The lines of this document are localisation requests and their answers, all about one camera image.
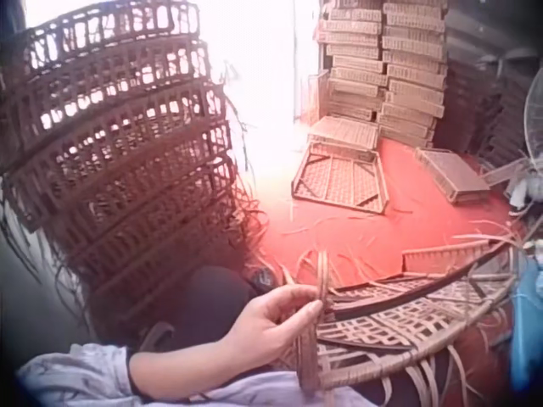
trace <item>woven rattan basket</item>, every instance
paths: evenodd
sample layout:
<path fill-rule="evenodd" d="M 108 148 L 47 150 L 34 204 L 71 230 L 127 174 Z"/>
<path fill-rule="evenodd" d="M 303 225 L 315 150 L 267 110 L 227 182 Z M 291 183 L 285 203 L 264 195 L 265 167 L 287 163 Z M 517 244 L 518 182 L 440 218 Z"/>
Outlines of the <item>woven rattan basket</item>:
<path fill-rule="evenodd" d="M 317 286 L 331 305 L 297 342 L 300 386 L 311 394 L 380 380 L 386 405 L 393 391 L 389 377 L 405 371 L 420 404 L 439 405 L 434 356 L 447 350 L 466 392 L 454 341 L 508 298 L 516 281 L 514 250 L 500 243 L 441 276 L 410 273 L 331 291 L 326 256 L 319 256 Z"/>

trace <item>unfinished basket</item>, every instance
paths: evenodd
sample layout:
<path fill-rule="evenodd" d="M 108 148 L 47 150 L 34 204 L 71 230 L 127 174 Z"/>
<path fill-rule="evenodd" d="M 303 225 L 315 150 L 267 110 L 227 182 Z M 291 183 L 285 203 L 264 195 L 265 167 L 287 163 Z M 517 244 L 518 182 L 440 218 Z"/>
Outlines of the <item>unfinished basket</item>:
<path fill-rule="evenodd" d="M 481 240 L 437 248 L 404 250 L 401 252 L 401 257 L 405 272 L 444 276 L 478 259 L 489 250 L 490 242 Z"/>
<path fill-rule="evenodd" d="M 323 117 L 309 131 L 310 139 L 320 137 L 325 142 L 350 145 L 355 148 L 374 150 L 377 148 L 378 129 L 369 123 L 339 117 Z"/>
<path fill-rule="evenodd" d="M 418 148 L 415 157 L 452 204 L 487 199 L 490 188 L 458 155 L 448 150 Z"/>
<path fill-rule="evenodd" d="M 434 357 L 448 350 L 465 374 L 453 343 L 507 299 L 516 281 L 508 262 L 481 274 L 485 265 L 496 265 L 493 260 L 502 255 L 511 255 L 506 244 L 442 278 L 400 276 L 327 293 L 332 305 L 316 328 L 310 327 L 297 342 L 299 360 L 306 360 L 315 348 L 318 360 L 318 370 L 300 384 L 313 393 L 312 383 L 330 390 L 379 380 L 386 405 L 393 391 L 390 377 L 404 371 L 413 380 L 421 405 L 439 405 Z M 326 290 L 324 273 L 317 274 L 319 290 Z"/>
<path fill-rule="evenodd" d="M 310 142 L 292 182 L 292 196 L 382 214 L 389 201 L 378 153 Z"/>

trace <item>wicker basket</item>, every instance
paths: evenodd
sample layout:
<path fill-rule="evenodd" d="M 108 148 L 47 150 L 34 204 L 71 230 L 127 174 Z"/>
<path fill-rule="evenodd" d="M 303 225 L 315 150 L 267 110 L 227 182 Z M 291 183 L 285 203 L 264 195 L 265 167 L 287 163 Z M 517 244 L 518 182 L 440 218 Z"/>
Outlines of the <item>wicker basket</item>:
<path fill-rule="evenodd" d="M 386 86 L 387 76 L 364 70 L 350 68 L 332 68 L 332 78 L 344 81 L 362 82 L 375 86 Z"/>
<path fill-rule="evenodd" d="M 356 34 L 351 32 L 321 31 L 317 33 L 317 40 L 326 44 L 344 44 L 356 47 L 378 47 L 378 36 Z"/>
<path fill-rule="evenodd" d="M 397 81 L 396 79 L 389 80 L 389 90 L 392 93 L 397 93 L 399 95 L 412 95 L 416 98 L 422 99 L 425 102 L 434 104 L 443 104 L 445 99 L 443 92 L 428 89 L 424 86 L 413 85 L 404 81 Z"/>
<path fill-rule="evenodd" d="M 390 129 L 407 133 L 411 136 L 422 139 L 429 139 L 428 128 L 423 125 L 418 125 L 408 120 L 402 120 L 394 116 L 378 114 L 377 122 L 380 125 L 385 125 Z"/>
<path fill-rule="evenodd" d="M 309 134 L 327 138 L 329 142 L 345 143 L 360 149 L 377 148 L 378 132 L 374 124 L 327 116 L 314 124 Z"/>
<path fill-rule="evenodd" d="M 197 6 L 184 0 L 118 0 L 93 4 L 3 42 L 0 83 L 6 90 L 106 47 L 172 35 L 198 37 Z"/>
<path fill-rule="evenodd" d="M 390 127 L 387 125 L 379 125 L 379 137 L 388 138 L 401 142 L 411 147 L 431 147 L 431 142 L 425 138 L 413 136 L 408 132 L 398 130 L 397 127 Z"/>
<path fill-rule="evenodd" d="M 416 14 L 387 13 L 387 24 L 419 30 L 445 32 L 445 21 Z"/>
<path fill-rule="evenodd" d="M 377 85 L 370 85 L 362 82 L 331 78 L 328 85 L 330 92 L 345 92 L 355 95 L 368 96 L 370 98 L 376 98 L 379 94 L 379 87 Z"/>
<path fill-rule="evenodd" d="M 441 7 L 423 6 L 418 4 L 385 3 L 383 4 L 383 13 L 415 14 L 434 19 L 441 19 L 443 17 L 443 10 Z"/>
<path fill-rule="evenodd" d="M 385 116 L 393 116 L 399 119 L 412 121 L 425 127 L 431 127 L 434 123 L 434 117 L 430 114 L 419 112 L 417 110 L 395 106 L 390 103 L 383 103 L 382 114 Z"/>
<path fill-rule="evenodd" d="M 217 154 L 210 151 L 205 141 L 206 135 L 211 137 L 212 133 L 223 139 L 215 148 L 226 153 L 230 148 L 226 123 L 200 133 L 189 128 L 185 137 L 149 149 L 142 157 L 95 182 L 64 216 L 66 229 L 56 231 L 57 241 L 66 244 L 64 251 L 83 250 L 133 210 L 157 198 L 181 176 L 216 159 Z M 56 221 L 51 222 L 51 227 L 55 224 Z"/>
<path fill-rule="evenodd" d="M 221 86 L 201 81 L 199 86 L 174 86 L 111 109 L 49 144 L 10 175 L 4 186 L 9 202 L 34 231 L 49 216 L 70 207 L 81 191 L 147 152 L 150 145 L 178 143 L 185 126 L 203 134 L 224 118 L 224 103 Z M 215 152 L 207 154 L 210 158 Z"/>
<path fill-rule="evenodd" d="M 420 42 L 407 38 L 383 35 L 383 48 L 405 51 L 407 53 L 416 53 L 436 59 L 440 62 L 445 59 L 445 46 L 436 43 Z"/>
<path fill-rule="evenodd" d="M 329 104 L 328 112 L 332 117 L 338 116 L 367 122 L 371 122 L 373 118 L 373 112 L 370 109 L 357 108 L 335 102 Z"/>
<path fill-rule="evenodd" d="M 389 64 L 387 66 L 387 75 L 391 78 L 419 83 L 440 91 L 443 91 L 445 87 L 445 75 L 430 74 L 424 70 L 416 70 L 405 66 Z"/>
<path fill-rule="evenodd" d="M 330 94 L 330 102 L 332 103 L 347 104 L 357 108 L 373 110 L 374 112 L 381 111 L 383 101 L 384 98 L 369 98 L 347 92 L 331 92 Z"/>
<path fill-rule="evenodd" d="M 330 44 L 326 46 L 327 55 L 343 55 L 366 59 L 379 59 L 379 48 L 357 47 L 353 45 Z"/>
<path fill-rule="evenodd" d="M 358 34 L 381 34 L 381 24 L 371 21 L 321 21 L 321 30 L 332 32 L 355 32 Z"/>
<path fill-rule="evenodd" d="M 174 181 L 156 199 L 129 213 L 80 253 L 72 252 L 69 266 L 84 276 L 92 276 L 89 283 L 93 286 L 116 278 L 119 270 L 148 249 L 148 242 L 160 245 L 228 191 L 235 180 L 233 175 L 229 159 L 198 167 Z"/>
<path fill-rule="evenodd" d="M 307 385 L 304 390 L 313 393 L 312 382 L 326 391 L 379 380 L 386 405 L 393 385 L 398 385 L 390 377 L 403 371 L 413 380 L 421 405 L 439 405 L 435 356 L 444 350 L 454 361 L 450 369 L 456 363 L 461 372 L 466 392 L 466 372 L 453 343 L 510 295 L 516 281 L 513 271 L 494 266 L 503 254 L 511 255 L 508 250 L 507 245 L 498 245 L 438 279 L 400 276 L 329 293 L 327 301 L 332 306 L 327 307 L 323 321 L 298 341 L 299 360 L 311 360 L 307 355 L 315 348 L 318 355 L 319 370 L 300 381 Z M 488 264 L 492 274 L 480 274 L 488 270 Z M 322 267 L 319 261 L 318 287 L 326 275 L 320 272 Z M 308 370 L 298 365 L 297 371 Z"/>
<path fill-rule="evenodd" d="M 0 130 L 10 141 L 0 170 L 27 159 L 68 125 L 209 72 L 205 44 L 176 36 L 109 47 L 21 84 L 0 108 Z"/>
<path fill-rule="evenodd" d="M 330 11 L 331 20 L 373 21 L 380 23 L 383 20 L 381 10 L 366 8 L 333 8 Z"/>
<path fill-rule="evenodd" d="M 402 51 L 383 51 L 383 62 L 426 70 L 432 74 L 438 74 L 440 69 L 440 63 L 433 59 Z"/>
<path fill-rule="evenodd" d="M 309 144 L 292 196 L 378 214 L 389 201 L 378 153 L 327 142 Z"/>
<path fill-rule="evenodd" d="M 198 267 L 240 266 L 244 248 L 233 243 L 245 239 L 236 209 L 232 195 L 218 195 L 198 216 L 95 291 L 91 309 L 99 317 L 101 337 L 133 343 L 145 327 L 176 317 L 171 305 L 178 304 L 185 282 Z"/>
<path fill-rule="evenodd" d="M 419 148 L 415 157 L 452 204 L 481 201 L 489 197 L 489 186 L 453 152 Z"/>
<path fill-rule="evenodd" d="M 429 114 L 440 119 L 445 114 L 445 107 L 439 104 L 426 102 L 410 95 L 398 95 L 396 93 L 387 92 L 384 100 L 386 103 L 392 103 L 404 108 L 418 110 L 419 112 Z"/>
<path fill-rule="evenodd" d="M 355 70 L 368 70 L 370 72 L 376 72 L 378 74 L 383 73 L 383 62 L 374 61 L 371 59 L 336 56 L 333 57 L 333 66 L 352 68 Z"/>
<path fill-rule="evenodd" d="M 419 248 L 401 252 L 405 272 L 443 276 L 478 259 L 490 250 L 490 242 L 451 244 L 438 248 Z"/>

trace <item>woven lattice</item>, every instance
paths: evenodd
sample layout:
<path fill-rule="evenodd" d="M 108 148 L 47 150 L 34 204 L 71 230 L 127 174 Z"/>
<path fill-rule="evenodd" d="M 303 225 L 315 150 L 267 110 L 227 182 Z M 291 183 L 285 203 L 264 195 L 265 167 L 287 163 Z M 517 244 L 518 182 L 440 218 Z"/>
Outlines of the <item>woven lattice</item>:
<path fill-rule="evenodd" d="M 325 142 L 310 143 L 294 178 L 292 194 L 379 214 L 389 200 L 377 153 Z"/>
<path fill-rule="evenodd" d="M 305 347 L 298 352 L 317 347 L 321 389 L 378 379 L 388 388 L 385 398 L 389 399 L 389 377 L 405 370 L 421 404 L 436 404 L 437 379 L 428 360 L 443 349 L 457 356 L 451 347 L 455 339 L 507 298 L 516 279 L 510 270 L 497 268 L 491 275 L 477 271 L 488 270 L 486 265 L 509 254 L 509 247 L 499 244 L 447 277 L 401 276 L 370 282 L 367 288 L 381 289 L 371 301 L 360 300 L 365 287 L 343 288 L 341 301 L 336 294 L 328 297 L 333 305 L 316 327 L 316 340 L 308 341 L 306 336 Z M 396 295 L 381 296 L 383 289 Z"/>

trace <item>white sleeve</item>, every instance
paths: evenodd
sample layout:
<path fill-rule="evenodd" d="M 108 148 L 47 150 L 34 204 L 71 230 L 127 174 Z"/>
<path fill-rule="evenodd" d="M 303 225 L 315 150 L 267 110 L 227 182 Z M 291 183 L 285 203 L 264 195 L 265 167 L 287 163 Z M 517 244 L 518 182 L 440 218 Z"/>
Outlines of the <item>white sleeve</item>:
<path fill-rule="evenodd" d="M 126 348 L 72 345 L 69 354 L 37 356 L 17 372 L 25 389 L 45 405 L 139 404 L 132 393 Z"/>

